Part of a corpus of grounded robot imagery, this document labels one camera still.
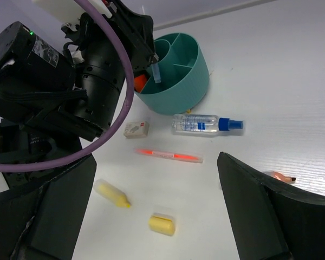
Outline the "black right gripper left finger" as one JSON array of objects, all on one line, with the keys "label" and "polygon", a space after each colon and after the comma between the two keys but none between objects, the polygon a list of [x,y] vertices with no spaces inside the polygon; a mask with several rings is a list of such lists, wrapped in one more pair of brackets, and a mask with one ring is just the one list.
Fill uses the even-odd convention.
[{"label": "black right gripper left finger", "polygon": [[89,155],[0,192],[0,259],[72,259],[95,172]]}]

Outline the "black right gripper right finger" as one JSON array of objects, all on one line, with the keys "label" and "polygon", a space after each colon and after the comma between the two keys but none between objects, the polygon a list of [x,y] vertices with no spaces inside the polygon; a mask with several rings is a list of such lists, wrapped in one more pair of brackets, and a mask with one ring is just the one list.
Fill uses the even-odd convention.
[{"label": "black right gripper right finger", "polygon": [[325,259],[325,196],[224,152],[217,166],[240,259]]}]

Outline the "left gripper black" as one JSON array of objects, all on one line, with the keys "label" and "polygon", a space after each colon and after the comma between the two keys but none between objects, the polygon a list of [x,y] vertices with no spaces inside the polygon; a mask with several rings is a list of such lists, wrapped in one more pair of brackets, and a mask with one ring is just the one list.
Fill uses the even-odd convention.
[{"label": "left gripper black", "polygon": [[[151,16],[137,14],[122,1],[102,1],[100,11],[121,41],[135,75],[141,75],[158,57],[153,42]],[[106,34],[90,14],[81,10],[72,22],[75,29],[63,25],[61,30],[68,42],[63,47],[61,69],[66,76],[81,81],[94,77],[101,81],[123,81],[125,71],[120,58]]]}]

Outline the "black orange highlighter marker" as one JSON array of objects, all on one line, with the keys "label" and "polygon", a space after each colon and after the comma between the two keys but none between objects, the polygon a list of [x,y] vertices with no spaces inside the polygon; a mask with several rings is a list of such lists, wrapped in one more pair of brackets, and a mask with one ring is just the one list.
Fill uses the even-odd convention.
[{"label": "black orange highlighter marker", "polygon": [[147,81],[148,81],[148,78],[147,78],[147,76],[145,74],[141,74],[139,76],[136,76],[134,78],[135,91],[138,92],[138,93],[141,93],[141,91],[145,87]]}]

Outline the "thin blue pen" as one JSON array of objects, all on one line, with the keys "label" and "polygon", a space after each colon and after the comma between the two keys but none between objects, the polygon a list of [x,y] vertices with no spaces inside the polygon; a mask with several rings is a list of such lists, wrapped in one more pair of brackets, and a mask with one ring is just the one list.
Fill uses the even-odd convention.
[{"label": "thin blue pen", "polygon": [[160,74],[160,69],[159,65],[157,63],[154,63],[151,65],[151,70],[152,70],[152,75],[154,78],[155,83],[160,83],[161,82],[161,74]]}]

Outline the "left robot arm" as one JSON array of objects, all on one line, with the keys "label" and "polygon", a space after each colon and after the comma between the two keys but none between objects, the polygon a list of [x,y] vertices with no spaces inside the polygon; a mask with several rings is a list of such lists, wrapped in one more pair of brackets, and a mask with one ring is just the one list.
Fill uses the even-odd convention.
[{"label": "left robot arm", "polygon": [[61,167],[94,152],[122,125],[134,96],[134,76],[157,63],[153,19],[121,1],[104,1],[101,12],[89,1],[77,30],[65,29],[69,44],[84,54],[74,64],[23,23],[0,33],[0,117],[22,130],[51,138],[67,134],[90,141],[63,158],[0,164],[0,172],[33,172]]}]

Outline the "orange highlighter piece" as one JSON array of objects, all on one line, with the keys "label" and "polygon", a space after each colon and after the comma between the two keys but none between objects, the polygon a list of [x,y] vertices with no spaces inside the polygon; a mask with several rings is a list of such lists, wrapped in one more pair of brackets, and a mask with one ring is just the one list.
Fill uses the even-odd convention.
[{"label": "orange highlighter piece", "polygon": [[264,171],[263,173],[287,184],[293,184],[296,182],[296,177],[286,176],[276,171]]}]

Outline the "white eraser in sleeve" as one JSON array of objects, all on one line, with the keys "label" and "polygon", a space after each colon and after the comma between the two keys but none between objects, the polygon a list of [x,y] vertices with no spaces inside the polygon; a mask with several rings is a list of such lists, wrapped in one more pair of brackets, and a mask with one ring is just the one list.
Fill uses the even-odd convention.
[{"label": "white eraser in sleeve", "polygon": [[146,121],[129,122],[125,125],[123,135],[127,139],[145,138],[148,136],[150,125]]}]

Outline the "yellow highlighter body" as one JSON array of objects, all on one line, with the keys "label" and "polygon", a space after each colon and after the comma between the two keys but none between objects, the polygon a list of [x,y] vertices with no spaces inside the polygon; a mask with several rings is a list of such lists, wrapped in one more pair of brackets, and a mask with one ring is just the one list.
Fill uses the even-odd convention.
[{"label": "yellow highlighter body", "polygon": [[117,207],[120,208],[131,207],[131,203],[129,202],[125,193],[103,179],[99,179],[95,182],[94,190],[100,196],[109,200]]}]

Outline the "teal round compartment organizer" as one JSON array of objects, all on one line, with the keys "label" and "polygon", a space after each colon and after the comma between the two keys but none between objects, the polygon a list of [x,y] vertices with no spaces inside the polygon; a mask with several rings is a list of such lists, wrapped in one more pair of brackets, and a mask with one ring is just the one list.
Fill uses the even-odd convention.
[{"label": "teal round compartment organizer", "polygon": [[202,100],[209,87],[209,70],[202,50],[194,37],[183,33],[164,35],[154,45],[160,58],[161,82],[154,81],[149,68],[149,78],[136,95],[158,114],[184,113]]}]

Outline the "clear spray bottle blue cap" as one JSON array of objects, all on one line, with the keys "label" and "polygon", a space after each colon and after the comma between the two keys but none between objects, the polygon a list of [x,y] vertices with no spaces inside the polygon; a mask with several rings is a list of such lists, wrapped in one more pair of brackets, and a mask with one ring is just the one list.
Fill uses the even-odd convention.
[{"label": "clear spray bottle blue cap", "polygon": [[172,132],[177,135],[215,137],[241,135],[244,122],[207,114],[176,114],[172,119]]}]

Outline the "yellow highlighter cap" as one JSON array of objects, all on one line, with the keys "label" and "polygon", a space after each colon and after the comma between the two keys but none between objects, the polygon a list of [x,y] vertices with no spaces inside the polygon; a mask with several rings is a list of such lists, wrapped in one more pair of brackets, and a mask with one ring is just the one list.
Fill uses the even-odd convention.
[{"label": "yellow highlighter cap", "polygon": [[151,231],[172,237],[176,232],[176,211],[169,207],[155,206],[148,220]]}]

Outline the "metal rail table edge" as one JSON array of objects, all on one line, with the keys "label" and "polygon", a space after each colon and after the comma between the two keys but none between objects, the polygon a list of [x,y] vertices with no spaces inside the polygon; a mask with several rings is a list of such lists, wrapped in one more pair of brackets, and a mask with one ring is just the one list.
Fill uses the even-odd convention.
[{"label": "metal rail table edge", "polygon": [[222,15],[222,14],[227,14],[227,13],[234,12],[234,11],[237,11],[237,10],[251,8],[251,7],[255,7],[255,6],[258,6],[258,5],[261,5],[261,4],[266,4],[266,3],[270,3],[270,2],[274,2],[274,1],[275,0],[247,1],[245,3],[236,4],[236,5],[228,6],[228,7],[225,7],[225,8],[219,8],[219,9],[214,9],[214,10],[211,10],[211,11],[200,12],[200,13],[197,13],[197,14],[194,14],[194,15],[189,15],[189,16],[178,18],[178,19],[168,21],[168,22],[165,22],[165,23],[157,24],[157,25],[154,26],[153,30],[154,31],[162,30],[162,29],[178,26],[178,25],[181,25],[181,24],[186,24],[186,23],[206,19],[206,18],[209,18],[209,17],[214,17],[214,16],[218,16],[218,15]]}]

